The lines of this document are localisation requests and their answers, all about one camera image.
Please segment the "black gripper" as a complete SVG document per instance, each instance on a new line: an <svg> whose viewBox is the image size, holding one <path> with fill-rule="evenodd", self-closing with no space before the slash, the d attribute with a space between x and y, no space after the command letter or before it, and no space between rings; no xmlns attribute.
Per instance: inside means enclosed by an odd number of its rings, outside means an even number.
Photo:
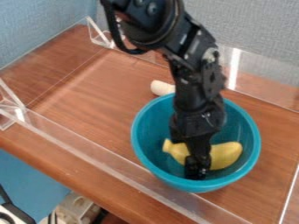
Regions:
<svg viewBox="0 0 299 224"><path fill-rule="evenodd" d="M174 106L170 120L171 139L185 143L190 155L185 159L185 177L206 179L211 169L211 137L221 131L227 120L225 101L214 100L203 108L187 111Z"/></svg>

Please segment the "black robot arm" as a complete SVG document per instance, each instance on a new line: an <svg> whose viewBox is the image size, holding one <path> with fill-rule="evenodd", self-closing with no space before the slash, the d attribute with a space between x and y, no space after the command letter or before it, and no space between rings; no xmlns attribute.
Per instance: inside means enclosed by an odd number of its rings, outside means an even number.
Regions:
<svg viewBox="0 0 299 224"><path fill-rule="evenodd" d="M175 83L171 139L185 143L185 177L205 179L211 170L211 138L226 120L217 40L185 10L183 0L99 0L116 47L128 54L158 51Z"/></svg>

